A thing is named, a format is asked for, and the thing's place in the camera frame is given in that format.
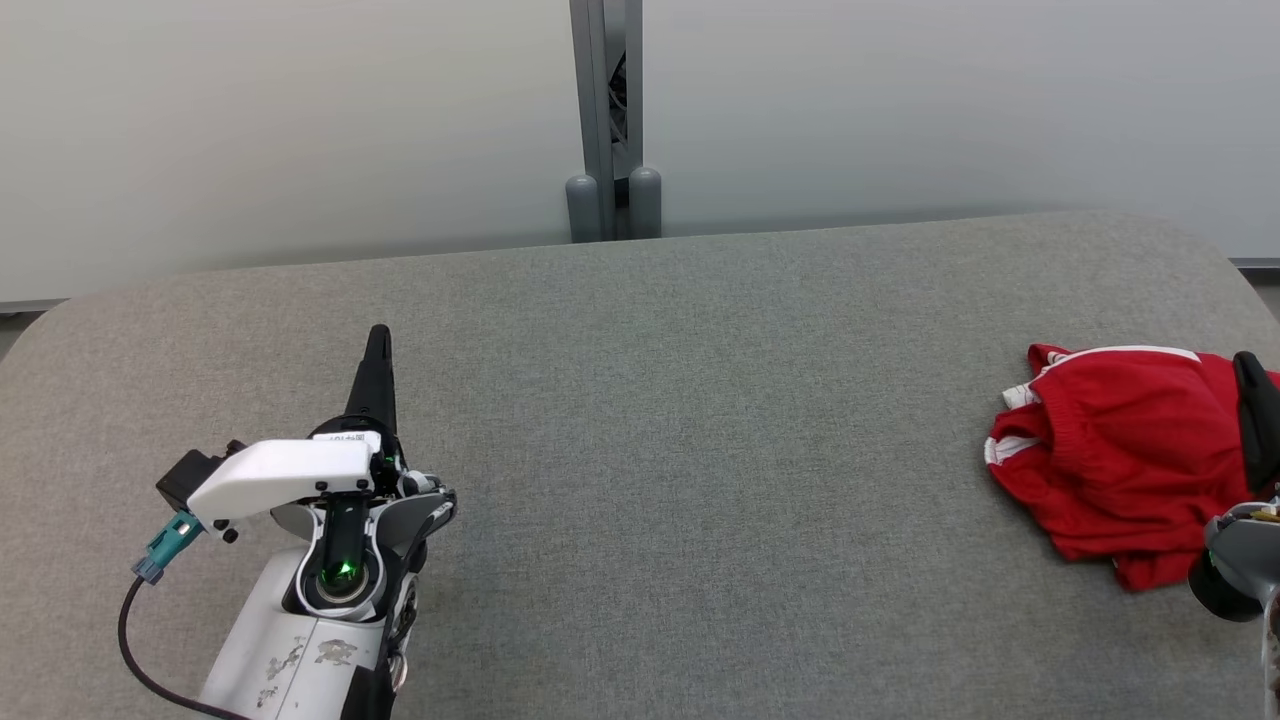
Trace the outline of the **grey cylindrical post foot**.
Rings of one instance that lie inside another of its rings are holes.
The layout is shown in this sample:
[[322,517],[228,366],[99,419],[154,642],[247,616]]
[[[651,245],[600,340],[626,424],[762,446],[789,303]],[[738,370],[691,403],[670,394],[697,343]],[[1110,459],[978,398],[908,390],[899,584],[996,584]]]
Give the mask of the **grey cylindrical post foot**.
[[570,177],[564,183],[566,206],[572,243],[593,243],[602,240],[600,188],[588,174]]
[[637,167],[628,176],[628,225],[632,240],[653,240],[663,234],[662,177],[649,167]]

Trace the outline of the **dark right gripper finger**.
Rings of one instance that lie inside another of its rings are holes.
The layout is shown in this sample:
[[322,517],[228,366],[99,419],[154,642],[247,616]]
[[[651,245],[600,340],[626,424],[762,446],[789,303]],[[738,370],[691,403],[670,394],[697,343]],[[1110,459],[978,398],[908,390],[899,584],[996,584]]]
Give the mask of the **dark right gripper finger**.
[[1236,352],[1231,365],[1245,486],[1249,491],[1275,491],[1280,482],[1280,386],[1252,352]]

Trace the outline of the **red shorts with white stripe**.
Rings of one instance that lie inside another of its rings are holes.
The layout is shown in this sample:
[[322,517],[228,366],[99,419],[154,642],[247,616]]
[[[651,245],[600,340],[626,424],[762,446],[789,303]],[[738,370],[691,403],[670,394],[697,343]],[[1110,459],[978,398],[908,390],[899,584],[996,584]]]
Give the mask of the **red shorts with white stripe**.
[[1251,497],[1235,374],[1222,356],[1033,345],[983,456],[1070,561],[1196,556],[1206,523]]

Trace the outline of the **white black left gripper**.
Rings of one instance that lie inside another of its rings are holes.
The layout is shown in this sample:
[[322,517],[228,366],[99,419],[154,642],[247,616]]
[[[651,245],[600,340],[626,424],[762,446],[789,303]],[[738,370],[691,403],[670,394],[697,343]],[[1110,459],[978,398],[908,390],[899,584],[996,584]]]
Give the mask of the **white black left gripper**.
[[346,415],[305,439],[264,439],[227,456],[187,501],[206,528],[333,495],[397,496],[403,451],[396,437],[390,328],[370,328]]

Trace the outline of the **grey fabric padded surface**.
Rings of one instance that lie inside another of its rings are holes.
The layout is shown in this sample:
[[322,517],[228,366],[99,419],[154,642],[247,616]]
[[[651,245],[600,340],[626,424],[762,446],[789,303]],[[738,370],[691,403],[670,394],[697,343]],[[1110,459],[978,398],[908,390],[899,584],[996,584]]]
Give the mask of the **grey fabric padded surface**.
[[460,496],[403,720],[1261,720],[1260,628],[1066,564],[982,445],[1027,348],[1280,366],[1210,242],[1065,211],[178,275],[0,361],[0,720],[165,720],[131,565],[192,450],[337,415],[369,328]]

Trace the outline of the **grey metal partition post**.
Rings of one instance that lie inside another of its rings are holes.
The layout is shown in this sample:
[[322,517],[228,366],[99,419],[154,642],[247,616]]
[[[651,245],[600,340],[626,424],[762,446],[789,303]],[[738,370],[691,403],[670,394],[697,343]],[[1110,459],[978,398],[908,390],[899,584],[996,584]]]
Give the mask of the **grey metal partition post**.
[[631,240],[628,176],[646,167],[643,0],[568,0],[582,170],[600,188],[603,236]]

